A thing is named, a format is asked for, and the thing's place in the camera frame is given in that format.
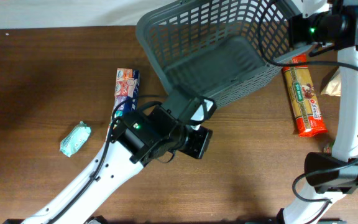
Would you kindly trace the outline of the grey plastic basket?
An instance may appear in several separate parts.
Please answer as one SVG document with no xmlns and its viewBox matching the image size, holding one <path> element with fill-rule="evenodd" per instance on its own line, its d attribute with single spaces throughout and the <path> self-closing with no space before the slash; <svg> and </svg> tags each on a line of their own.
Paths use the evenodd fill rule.
<svg viewBox="0 0 358 224">
<path fill-rule="evenodd" d="M 218 108 L 249 95 L 302 54 L 292 49 L 293 1 L 175 1 L 143 15 L 135 34 L 164 90 L 190 88 Z"/>
</svg>

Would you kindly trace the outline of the spaghetti pasta package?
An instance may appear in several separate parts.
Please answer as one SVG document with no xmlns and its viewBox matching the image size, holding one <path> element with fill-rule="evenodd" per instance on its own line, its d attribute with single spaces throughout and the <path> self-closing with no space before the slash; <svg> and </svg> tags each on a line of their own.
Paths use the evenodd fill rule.
<svg viewBox="0 0 358 224">
<path fill-rule="evenodd" d="M 326 133 L 311 74 L 307 65 L 283 67 L 288 95 L 300 137 Z"/>
</svg>

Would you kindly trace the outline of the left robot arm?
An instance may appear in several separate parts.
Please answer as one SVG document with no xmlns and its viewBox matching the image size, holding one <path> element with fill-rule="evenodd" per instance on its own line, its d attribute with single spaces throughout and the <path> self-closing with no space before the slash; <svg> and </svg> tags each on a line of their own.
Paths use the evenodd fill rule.
<svg viewBox="0 0 358 224">
<path fill-rule="evenodd" d="M 112 118 L 101 150 L 51 202 L 6 223 L 90 223 L 114 191 L 166 152 L 201 159 L 213 133 L 202 123 L 212 117 L 216 102 L 180 86 L 167 96 L 148 97 L 136 110 Z"/>
</svg>

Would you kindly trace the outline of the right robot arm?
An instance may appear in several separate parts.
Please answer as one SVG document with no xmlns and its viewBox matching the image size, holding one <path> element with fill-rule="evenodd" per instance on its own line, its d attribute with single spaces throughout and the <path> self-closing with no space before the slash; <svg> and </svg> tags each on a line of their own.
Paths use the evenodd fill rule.
<svg viewBox="0 0 358 224">
<path fill-rule="evenodd" d="M 279 223 L 317 223 L 335 202 L 358 189 L 358 1 L 303 1 L 289 31 L 293 47 L 319 43 L 335 50 L 341 75 L 333 147 L 306 156 L 305 184 L 277 215 Z"/>
</svg>

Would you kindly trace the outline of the green lid jar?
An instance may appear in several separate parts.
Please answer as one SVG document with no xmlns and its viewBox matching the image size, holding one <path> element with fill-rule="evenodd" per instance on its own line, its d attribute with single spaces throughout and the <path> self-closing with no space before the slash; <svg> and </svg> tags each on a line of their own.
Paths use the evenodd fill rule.
<svg viewBox="0 0 358 224">
<path fill-rule="evenodd" d="M 334 141 L 327 143 L 327 144 L 323 147 L 323 152 L 324 152 L 324 153 L 331 154 L 332 151 L 333 151 L 333 146 L 334 146 Z"/>
</svg>

